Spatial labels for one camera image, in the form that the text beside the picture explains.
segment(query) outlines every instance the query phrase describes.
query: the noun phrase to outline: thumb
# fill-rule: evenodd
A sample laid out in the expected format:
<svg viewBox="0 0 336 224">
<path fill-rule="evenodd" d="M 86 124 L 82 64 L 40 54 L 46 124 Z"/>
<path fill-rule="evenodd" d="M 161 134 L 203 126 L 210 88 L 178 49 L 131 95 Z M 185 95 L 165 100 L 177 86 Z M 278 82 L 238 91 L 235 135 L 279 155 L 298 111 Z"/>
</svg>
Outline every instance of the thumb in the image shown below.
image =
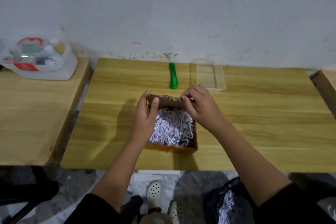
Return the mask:
<svg viewBox="0 0 336 224">
<path fill-rule="evenodd" d="M 198 116 L 198 111 L 196 111 L 196 109 L 193 107 L 190 99 L 187 96 L 182 96 L 182 99 L 191 118 L 196 119 Z"/>
<path fill-rule="evenodd" d="M 150 106 L 150 112 L 148 115 L 148 119 L 152 120 L 153 122 L 156 121 L 156 114 L 157 114 L 158 107 L 159 107 L 159 101 L 160 101 L 159 98 L 154 98 Z"/>
</svg>

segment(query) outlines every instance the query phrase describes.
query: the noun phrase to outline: hand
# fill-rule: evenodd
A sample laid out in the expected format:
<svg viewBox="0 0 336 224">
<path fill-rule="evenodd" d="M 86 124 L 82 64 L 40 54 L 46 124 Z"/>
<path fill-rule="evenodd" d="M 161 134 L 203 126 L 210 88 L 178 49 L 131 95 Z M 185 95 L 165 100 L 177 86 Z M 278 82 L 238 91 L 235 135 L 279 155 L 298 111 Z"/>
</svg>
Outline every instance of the hand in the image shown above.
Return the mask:
<svg viewBox="0 0 336 224">
<path fill-rule="evenodd" d="M 191 118 L 210 133 L 216 133 L 223 127 L 224 123 L 227 123 L 212 95 L 202 84 L 191 86 L 182 93 L 181 97 Z M 189 99 L 191 97 L 196 101 L 198 110 L 192 106 Z"/>
<path fill-rule="evenodd" d="M 154 98 L 150 107 L 149 114 L 146 109 L 146 94 L 150 94 L 152 91 L 146 90 L 141 96 L 134 112 L 132 131 L 130 140 L 139 142 L 144 147 L 150 137 L 153 134 L 154 126 L 156 122 L 156 114 L 159 106 L 159 99 Z"/>
</svg>

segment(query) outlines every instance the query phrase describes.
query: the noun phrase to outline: green utility knife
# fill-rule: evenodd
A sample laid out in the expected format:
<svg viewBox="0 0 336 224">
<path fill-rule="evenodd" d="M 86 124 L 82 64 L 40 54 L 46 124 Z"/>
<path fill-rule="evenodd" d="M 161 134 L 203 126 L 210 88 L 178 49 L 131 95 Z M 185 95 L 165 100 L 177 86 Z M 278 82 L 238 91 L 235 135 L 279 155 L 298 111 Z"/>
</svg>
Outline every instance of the green utility knife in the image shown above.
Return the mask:
<svg viewBox="0 0 336 224">
<path fill-rule="evenodd" d="M 169 70 L 170 70 L 170 84 L 169 87 L 171 89 L 176 89 L 179 85 L 177 82 L 177 76 L 176 76 L 176 70 L 175 70 L 175 64 L 169 63 Z"/>
</svg>

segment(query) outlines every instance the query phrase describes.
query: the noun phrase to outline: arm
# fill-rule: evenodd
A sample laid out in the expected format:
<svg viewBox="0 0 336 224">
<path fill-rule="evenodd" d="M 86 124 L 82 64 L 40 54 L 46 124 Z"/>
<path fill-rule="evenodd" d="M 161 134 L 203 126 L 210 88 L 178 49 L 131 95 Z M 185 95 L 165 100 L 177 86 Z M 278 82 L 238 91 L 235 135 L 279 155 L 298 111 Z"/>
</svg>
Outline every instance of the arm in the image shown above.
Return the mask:
<svg viewBox="0 0 336 224">
<path fill-rule="evenodd" d="M 190 87 L 181 97 L 190 116 L 222 145 L 257 206 L 291 184 L 224 118 L 212 95 L 203 85 Z M 198 110 L 193 108 L 189 97 L 196 101 Z"/>
<path fill-rule="evenodd" d="M 120 211 L 135 163 L 154 130 L 159 99 L 153 99 L 148 115 L 145 95 L 150 92 L 146 90 L 137 104 L 129 140 L 91 191 L 112 205 L 117 212 Z"/>
</svg>

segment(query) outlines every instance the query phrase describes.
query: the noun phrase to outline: shredded paper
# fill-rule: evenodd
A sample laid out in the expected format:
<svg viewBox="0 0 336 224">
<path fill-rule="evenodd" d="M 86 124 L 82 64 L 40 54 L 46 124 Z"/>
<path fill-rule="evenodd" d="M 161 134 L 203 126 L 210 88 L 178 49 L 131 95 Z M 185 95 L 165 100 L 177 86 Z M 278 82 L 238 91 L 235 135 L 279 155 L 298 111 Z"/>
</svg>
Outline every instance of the shredded paper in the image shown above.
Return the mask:
<svg viewBox="0 0 336 224">
<path fill-rule="evenodd" d="M 156 123 L 150 141 L 163 145 L 193 147 L 194 121 L 184 110 L 161 108 L 157 111 Z"/>
</svg>

